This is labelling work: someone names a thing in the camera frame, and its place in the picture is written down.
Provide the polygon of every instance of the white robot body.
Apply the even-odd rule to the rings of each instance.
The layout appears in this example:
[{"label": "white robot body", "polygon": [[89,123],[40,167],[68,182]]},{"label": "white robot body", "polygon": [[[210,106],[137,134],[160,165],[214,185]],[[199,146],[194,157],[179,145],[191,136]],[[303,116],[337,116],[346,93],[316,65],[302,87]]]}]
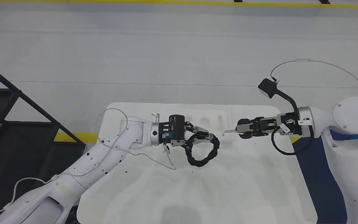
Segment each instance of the white robot body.
[{"label": "white robot body", "polygon": [[[121,122],[121,132],[125,124],[126,121]],[[94,145],[63,173],[54,176],[53,181],[18,198],[0,215],[0,223],[64,224],[80,196],[124,160],[127,153],[122,150],[128,150],[132,145],[135,149],[152,145],[147,142],[151,124],[139,118],[129,118],[126,130],[117,141],[117,136],[103,139],[103,144]]]}]

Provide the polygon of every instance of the concrete floor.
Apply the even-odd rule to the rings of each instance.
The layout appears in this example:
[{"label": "concrete floor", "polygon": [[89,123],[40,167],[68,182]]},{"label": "concrete floor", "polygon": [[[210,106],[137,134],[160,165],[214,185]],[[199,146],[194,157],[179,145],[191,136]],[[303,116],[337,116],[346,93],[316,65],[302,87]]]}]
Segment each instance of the concrete floor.
[{"label": "concrete floor", "polygon": [[[358,10],[0,3],[0,73],[73,132],[98,132],[112,102],[273,105],[257,85],[295,58],[358,76]],[[333,67],[276,71],[299,106],[358,95]],[[19,102],[8,119],[43,120]]]}]

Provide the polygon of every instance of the yellow stripe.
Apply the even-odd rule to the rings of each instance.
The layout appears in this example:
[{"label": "yellow stripe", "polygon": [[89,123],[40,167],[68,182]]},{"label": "yellow stripe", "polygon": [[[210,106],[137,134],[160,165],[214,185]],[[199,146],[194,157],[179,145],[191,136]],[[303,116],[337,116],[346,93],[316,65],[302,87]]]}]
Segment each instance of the yellow stripe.
[{"label": "yellow stripe", "polygon": [[[84,143],[96,143],[98,138],[98,133],[75,132],[74,135]],[[75,140],[66,133],[59,132],[55,137],[55,142],[75,142]]]},{"label": "yellow stripe", "polygon": [[248,6],[248,7],[301,7],[301,8],[353,8],[358,4],[312,4],[312,3],[260,3],[260,2],[205,2],[177,0],[0,0],[0,2],[56,2],[56,3],[131,3],[131,4],[185,4],[208,6]]},{"label": "yellow stripe", "polygon": [[291,143],[295,143],[297,140],[300,139],[300,137],[290,137],[291,138]]}]

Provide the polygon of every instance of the black frame bar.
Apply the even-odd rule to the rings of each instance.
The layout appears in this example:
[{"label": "black frame bar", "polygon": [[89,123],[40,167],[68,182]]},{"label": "black frame bar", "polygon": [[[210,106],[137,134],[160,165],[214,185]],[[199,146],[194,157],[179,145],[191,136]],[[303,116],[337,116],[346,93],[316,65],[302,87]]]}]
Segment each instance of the black frame bar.
[{"label": "black frame bar", "polygon": [[32,99],[30,99],[25,93],[19,90],[14,84],[12,84],[9,80],[7,80],[4,76],[0,74],[0,82],[4,84],[7,88],[17,94],[20,98],[22,98],[25,102],[27,102],[30,106],[32,106],[35,110],[37,110],[40,114],[46,117],[49,121],[56,124],[64,133],[69,135],[73,140],[77,143],[82,144],[83,147],[86,146],[79,138],[77,138],[72,132],[70,132],[65,126],[59,123],[55,118],[53,118],[49,113],[47,113],[44,109],[41,108],[37,103],[35,103]]}]

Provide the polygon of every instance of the tabletop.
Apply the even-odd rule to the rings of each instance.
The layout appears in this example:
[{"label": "tabletop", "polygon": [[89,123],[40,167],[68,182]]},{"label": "tabletop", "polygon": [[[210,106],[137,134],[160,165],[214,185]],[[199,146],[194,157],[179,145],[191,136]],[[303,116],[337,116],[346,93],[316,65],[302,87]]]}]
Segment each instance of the tabletop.
[{"label": "tabletop", "polygon": [[[276,116],[272,106],[189,105],[116,102],[108,108],[127,116],[167,122],[181,114],[193,125],[220,140],[216,158],[204,167],[191,166],[181,147],[170,158],[177,170],[165,168],[144,156],[126,159],[81,197],[77,218],[81,224],[99,223],[317,223],[312,200],[295,156],[278,153],[270,137],[241,139],[233,129],[239,119]],[[105,112],[100,138],[119,133],[119,111]],[[277,145],[293,152],[287,136],[275,136]],[[193,147],[196,159],[206,157],[210,143]],[[162,146],[135,152],[168,166]]]}]

